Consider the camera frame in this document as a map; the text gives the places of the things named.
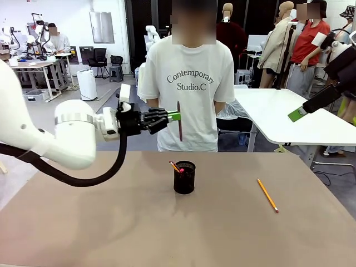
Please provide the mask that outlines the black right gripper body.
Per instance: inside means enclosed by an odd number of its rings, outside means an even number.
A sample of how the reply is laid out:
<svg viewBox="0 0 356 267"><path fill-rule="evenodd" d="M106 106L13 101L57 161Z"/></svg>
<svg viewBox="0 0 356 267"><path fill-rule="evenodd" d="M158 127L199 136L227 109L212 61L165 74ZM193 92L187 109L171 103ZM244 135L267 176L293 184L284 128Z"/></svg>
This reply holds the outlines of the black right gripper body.
<svg viewBox="0 0 356 267"><path fill-rule="evenodd" d="M355 46L349 46L335 59L330 61L324 71L332 80L340 83L355 82Z"/></svg>

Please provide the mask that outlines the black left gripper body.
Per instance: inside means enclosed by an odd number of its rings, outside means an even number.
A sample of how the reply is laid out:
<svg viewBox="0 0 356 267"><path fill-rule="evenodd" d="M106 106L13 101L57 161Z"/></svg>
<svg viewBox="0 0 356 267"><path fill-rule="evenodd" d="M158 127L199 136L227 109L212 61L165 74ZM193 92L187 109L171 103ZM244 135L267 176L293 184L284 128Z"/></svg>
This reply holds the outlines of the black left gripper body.
<svg viewBox="0 0 356 267"><path fill-rule="evenodd" d="M143 113L135 103L119 102L116 120L120 135L136 136L148 130L147 123L143 121Z"/></svg>

